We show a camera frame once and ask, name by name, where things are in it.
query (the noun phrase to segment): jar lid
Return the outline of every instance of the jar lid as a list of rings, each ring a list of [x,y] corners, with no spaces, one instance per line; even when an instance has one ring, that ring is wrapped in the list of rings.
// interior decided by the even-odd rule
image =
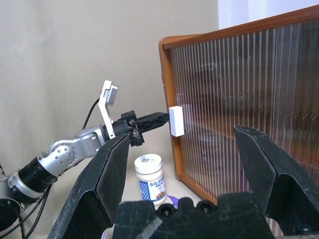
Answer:
[[[146,154],[138,157],[135,162],[135,170],[141,174],[151,174],[161,169],[161,157],[157,154]]]

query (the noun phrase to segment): white block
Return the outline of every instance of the white block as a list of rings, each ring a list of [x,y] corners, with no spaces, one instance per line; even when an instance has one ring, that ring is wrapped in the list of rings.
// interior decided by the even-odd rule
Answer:
[[[171,135],[179,137],[184,135],[183,108],[174,106],[169,108],[169,122]]]

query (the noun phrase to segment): robotic arm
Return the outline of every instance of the robotic arm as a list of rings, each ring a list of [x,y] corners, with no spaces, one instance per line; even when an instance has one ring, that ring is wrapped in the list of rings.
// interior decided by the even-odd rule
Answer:
[[[139,146],[144,142],[143,132],[168,121],[166,113],[137,119],[134,111],[112,121],[108,106],[114,104],[117,90],[118,86],[105,81],[99,100],[105,125],[97,124],[83,129],[73,138],[52,143],[47,152],[41,152],[22,169],[0,179],[0,231],[10,227],[23,210],[38,202],[58,177],[83,159],[96,156],[110,139],[125,135],[131,146]]]

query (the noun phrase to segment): purple object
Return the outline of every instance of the purple object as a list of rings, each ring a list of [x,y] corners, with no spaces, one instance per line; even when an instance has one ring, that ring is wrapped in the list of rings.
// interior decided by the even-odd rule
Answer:
[[[178,198],[168,195],[169,199],[173,202],[173,206],[178,208]]]

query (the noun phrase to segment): beige wall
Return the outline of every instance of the beige wall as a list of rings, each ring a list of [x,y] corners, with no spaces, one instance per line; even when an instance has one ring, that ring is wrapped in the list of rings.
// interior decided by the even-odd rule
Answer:
[[[104,80],[120,86],[111,108],[115,120],[129,110],[138,117],[165,112],[159,40],[215,30],[217,12],[217,0],[1,0],[4,171],[23,167],[53,140],[79,131]],[[98,110],[89,125],[94,123],[102,123]],[[142,146],[138,152],[149,150]],[[169,144],[167,151],[171,155]],[[63,195],[55,188],[51,197],[66,198],[78,173],[70,171]],[[52,227],[50,210],[52,202],[37,233],[45,235]]]

